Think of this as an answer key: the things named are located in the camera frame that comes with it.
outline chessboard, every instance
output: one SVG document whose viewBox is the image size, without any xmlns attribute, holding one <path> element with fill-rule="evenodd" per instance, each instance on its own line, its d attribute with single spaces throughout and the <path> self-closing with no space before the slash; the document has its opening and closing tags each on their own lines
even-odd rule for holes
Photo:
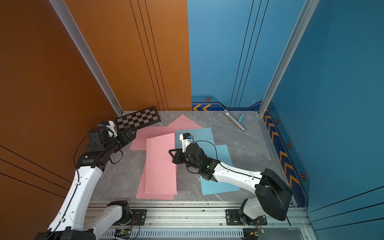
<svg viewBox="0 0 384 240">
<path fill-rule="evenodd" d="M 134 113 L 129 113 L 116 118 L 116 126 L 118 131 L 129 127 L 135 130 L 160 122 L 159 114 L 156 108 L 150 107 Z"/>
</svg>

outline orange chevron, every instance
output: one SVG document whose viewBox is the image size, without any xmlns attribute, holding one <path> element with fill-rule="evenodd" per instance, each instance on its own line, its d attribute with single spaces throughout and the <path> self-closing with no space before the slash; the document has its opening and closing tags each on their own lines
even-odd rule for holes
<svg viewBox="0 0 384 240">
<path fill-rule="evenodd" d="M 208 110 L 207 110 L 207 107 L 209 107 L 209 106 L 211 106 L 211 105 L 212 105 L 212 104 L 208 104 L 207 106 L 203 107 L 203 110 L 204 110 L 204 111 L 208 111 Z"/>
<path fill-rule="evenodd" d="M 273 136 L 274 136 L 274 135 L 279 136 L 279 135 L 277 134 L 277 132 L 272 131 L 272 142 L 273 142 Z"/>
<path fill-rule="evenodd" d="M 294 180 L 297 184 L 300 185 L 299 181 L 297 181 L 296 178 L 294 178 L 292 175 L 289 176 L 289 185 L 291 186 L 292 188 L 292 180 Z"/>
<path fill-rule="evenodd" d="M 285 172 L 285 175 L 287 175 L 287 167 L 289 167 L 290 169 L 293 170 L 293 167 L 291 165 L 289 165 L 288 163 L 284 163 L 284 172 Z"/>
<path fill-rule="evenodd" d="M 196 105 L 196 106 L 195 106 L 194 108 L 192 108 L 192 109 L 195 110 L 195 111 L 198 111 L 197 108 L 200 107 L 200 106 L 201 106 L 201 104 L 198 104 L 198 105 Z"/>
<path fill-rule="evenodd" d="M 271 132 L 271 127 L 274 127 L 274 125 L 272 123 L 269 124 L 268 132 Z"/>
<path fill-rule="evenodd" d="M 266 125 L 266 120 L 267 120 L 268 118 L 271 119 L 271 116 L 265 116 L 265 125 Z"/>
<path fill-rule="evenodd" d="M 286 156 L 286 157 L 288 157 L 287 154 L 286 154 L 285 152 L 280 151 L 280 162 L 281 162 L 281 157 L 282 157 L 282 156 Z"/>
</svg>

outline marble tabletop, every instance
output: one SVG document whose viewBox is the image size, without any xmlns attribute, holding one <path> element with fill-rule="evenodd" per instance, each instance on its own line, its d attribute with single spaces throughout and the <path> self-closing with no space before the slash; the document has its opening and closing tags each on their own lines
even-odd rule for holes
<svg viewBox="0 0 384 240">
<path fill-rule="evenodd" d="M 242 121 L 246 128 L 240 131 L 222 111 L 159 111 L 161 122 L 152 126 L 168 126 L 184 114 L 202 127 L 210 127 L 216 145 L 226 144 L 234 167 L 264 171 L 269 168 L 277 172 L 276 164 L 271 160 L 263 138 L 257 113 L 254 111 L 231 111 L 235 118 L 245 114 Z M 123 158 L 118 164 L 107 167 L 93 191 L 92 201 L 135 200 L 141 174 L 146 159 L 145 151 L 131 151 L 130 144 L 122 148 Z M 120 152 L 111 156 L 116 162 Z M 238 201 L 254 198 L 255 195 L 245 189 L 236 192 L 202 195 L 200 177 L 187 172 L 184 165 L 177 169 L 177 195 L 175 201 Z"/>
</svg>

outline light blue sheet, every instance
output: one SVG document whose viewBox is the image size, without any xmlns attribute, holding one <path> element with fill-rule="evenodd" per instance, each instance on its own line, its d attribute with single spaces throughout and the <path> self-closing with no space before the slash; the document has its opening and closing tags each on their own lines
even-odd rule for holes
<svg viewBox="0 0 384 240">
<path fill-rule="evenodd" d="M 179 135 L 186 132 L 190 133 L 193 136 L 194 141 L 205 140 L 215 144 L 211 128 L 200 128 L 200 129 L 176 131 L 175 148 L 182 148 Z M 208 157 L 216 159 L 215 148 L 210 143 L 198 142 L 197 144 L 199 145 L 199 147 L 201 147 L 204 150 L 204 153 Z M 225 164 L 233 166 L 231 157 L 228 152 L 227 145 L 216 146 L 216 149 L 217 149 L 217 158 L 220 161 L 224 162 Z M 217 194 L 217 193 L 223 193 L 223 192 L 233 192 L 233 191 L 238 191 L 240 189 L 239 187 L 226 182 L 214 182 L 212 180 L 207 181 L 203 179 L 201 176 L 200 176 L 200 180 L 201 180 L 201 190 L 203 192 L 203 195 Z"/>
</svg>

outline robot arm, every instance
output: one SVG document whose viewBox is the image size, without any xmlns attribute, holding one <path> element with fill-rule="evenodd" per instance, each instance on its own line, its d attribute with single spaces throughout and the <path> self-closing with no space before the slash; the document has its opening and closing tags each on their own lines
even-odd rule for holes
<svg viewBox="0 0 384 240">
<path fill-rule="evenodd" d="M 131 218 L 127 201 L 111 202 L 92 223 L 84 226 L 85 213 L 93 190 L 100 179 L 111 154 L 133 141 L 136 132 L 126 128 L 116 133 L 112 121 L 104 121 L 88 133 L 89 151 L 85 151 L 76 165 L 74 179 L 67 196 L 49 225 L 46 233 L 38 233 L 35 240 L 97 240 L 115 222 Z"/>
<path fill-rule="evenodd" d="M 292 190 L 273 170 L 254 172 L 228 166 L 218 159 L 207 157 L 203 149 L 192 142 L 192 138 L 189 133 L 180 135 L 183 148 L 169 150 L 173 163 L 196 168 L 205 180 L 227 182 L 254 193 L 257 198 L 246 199 L 239 210 L 244 224 L 249 225 L 265 214 L 280 221 L 286 219 Z"/>
</svg>

